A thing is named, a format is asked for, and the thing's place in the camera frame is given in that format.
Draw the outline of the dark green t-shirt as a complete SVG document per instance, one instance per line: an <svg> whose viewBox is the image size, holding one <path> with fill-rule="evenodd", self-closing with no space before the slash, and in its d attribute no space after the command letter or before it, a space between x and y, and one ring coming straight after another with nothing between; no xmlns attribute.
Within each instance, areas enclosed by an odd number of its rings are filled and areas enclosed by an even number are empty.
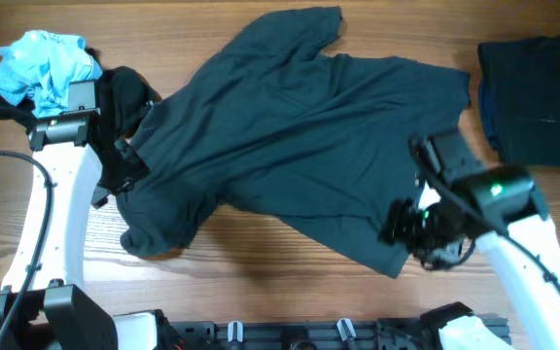
<svg viewBox="0 0 560 350"><path fill-rule="evenodd" d="M259 17L150 109L131 141L150 172L117 198L129 254L189 246L226 203L400 274L405 247L379 235L394 201L419 193L407 141L458 124L470 77L397 56L327 56L342 20L338 7Z"/></svg>

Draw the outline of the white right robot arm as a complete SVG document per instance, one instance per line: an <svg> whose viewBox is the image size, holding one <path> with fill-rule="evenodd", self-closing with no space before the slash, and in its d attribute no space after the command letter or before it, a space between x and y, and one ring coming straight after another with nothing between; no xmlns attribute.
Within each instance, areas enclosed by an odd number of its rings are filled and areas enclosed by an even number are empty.
<svg viewBox="0 0 560 350"><path fill-rule="evenodd" d="M395 202L380 233L426 270L449 270L474 251L500 278L536 349L560 349L560 246L543 194L523 166L487 168L461 132L412 137L416 199Z"/></svg>

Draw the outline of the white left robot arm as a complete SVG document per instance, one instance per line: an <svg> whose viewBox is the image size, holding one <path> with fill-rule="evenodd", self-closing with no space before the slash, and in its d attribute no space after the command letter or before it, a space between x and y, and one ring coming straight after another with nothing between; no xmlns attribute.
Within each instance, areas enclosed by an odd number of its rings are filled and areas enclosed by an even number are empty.
<svg viewBox="0 0 560 350"><path fill-rule="evenodd" d="M84 287L91 208L132 190L149 169L122 136L152 96L88 80L69 88L66 111L35 119L29 134L34 180L21 239L0 288L0 349L159 349L162 315L112 316Z"/></svg>

